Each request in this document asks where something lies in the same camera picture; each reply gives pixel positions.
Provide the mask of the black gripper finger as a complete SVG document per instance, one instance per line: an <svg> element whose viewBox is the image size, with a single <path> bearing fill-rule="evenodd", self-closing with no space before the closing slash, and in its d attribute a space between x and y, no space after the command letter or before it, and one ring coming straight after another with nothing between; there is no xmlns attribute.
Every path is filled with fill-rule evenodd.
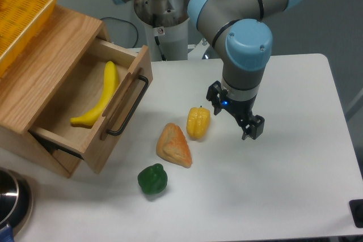
<svg viewBox="0 0 363 242"><path fill-rule="evenodd" d="M255 140L258 138L264 130L264 117L260 115L248 114L247 116L238 120L238 125L242 128L242 140L251 138Z"/></svg>
<svg viewBox="0 0 363 242"><path fill-rule="evenodd" d="M221 86L221 82L215 81L208 87L206 94L207 101L211 102L214 110L213 114L218 115L227 106L227 91Z"/></svg>

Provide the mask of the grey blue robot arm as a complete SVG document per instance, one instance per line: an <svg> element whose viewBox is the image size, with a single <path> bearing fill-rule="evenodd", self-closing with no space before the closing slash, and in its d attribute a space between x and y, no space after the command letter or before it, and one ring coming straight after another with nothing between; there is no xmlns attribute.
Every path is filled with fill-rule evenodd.
<svg viewBox="0 0 363 242"><path fill-rule="evenodd" d="M273 44L263 19L302 0L113 0L129 1L154 61L186 59L187 23L195 26L223 62L222 79L208 88L207 100L215 113L225 110L235 118L243 138L259 137L264 119L252 107Z"/></svg>

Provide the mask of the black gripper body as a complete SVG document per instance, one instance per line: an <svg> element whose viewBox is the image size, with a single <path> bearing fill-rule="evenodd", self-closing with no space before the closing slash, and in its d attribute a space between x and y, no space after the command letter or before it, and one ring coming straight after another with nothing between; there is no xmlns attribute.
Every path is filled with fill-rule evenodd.
<svg viewBox="0 0 363 242"><path fill-rule="evenodd" d="M252 114L256 96L246 101L236 101L228 97L216 97L215 115L219 114L222 110L227 111L233 116L239 126L248 126L256 121L256 117Z"/></svg>

